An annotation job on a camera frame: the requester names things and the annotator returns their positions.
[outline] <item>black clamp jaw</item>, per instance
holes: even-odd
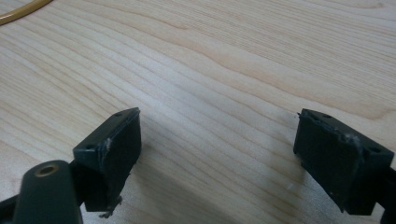
[[[139,109],[108,118],[73,149],[75,159],[29,170],[20,195],[0,203],[3,223],[82,223],[79,207],[112,215],[142,148]]]
[[[396,223],[392,151],[338,119],[303,109],[294,153],[342,212],[370,216],[379,203],[385,208],[381,223]]]

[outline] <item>wood grain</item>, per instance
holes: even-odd
[[[0,0],[0,15],[22,7],[32,0]]]
[[[306,107],[395,148],[395,11],[392,0],[53,1],[0,27],[0,200],[138,106],[143,153],[124,203],[85,223],[376,223],[380,206],[340,213],[292,145]]]

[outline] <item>wooden table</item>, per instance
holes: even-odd
[[[55,0],[0,27],[0,201],[138,106],[124,202],[85,223],[377,223],[380,206],[342,214],[292,146],[306,107],[395,149],[395,87],[392,0]]]

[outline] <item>wire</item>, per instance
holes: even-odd
[[[6,23],[9,23],[11,21],[15,21],[19,18],[22,18],[24,16],[29,15],[30,13],[38,10],[39,8],[45,6],[52,0],[35,0],[33,2],[30,2],[23,7],[18,7],[15,10],[12,10],[8,13],[5,13],[3,15],[0,15],[0,25],[4,25]]]

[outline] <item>black clamp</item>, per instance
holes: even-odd
[[[303,109],[294,153],[342,212],[370,216],[379,203],[385,208],[381,223],[396,223],[392,151],[338,119]]]
[[[112,215],[142,148],[139,109],[121,111],[73,149],[75,159],[29,170],[20,195],[0,203],[0,223],[82,223],[79,207]]]

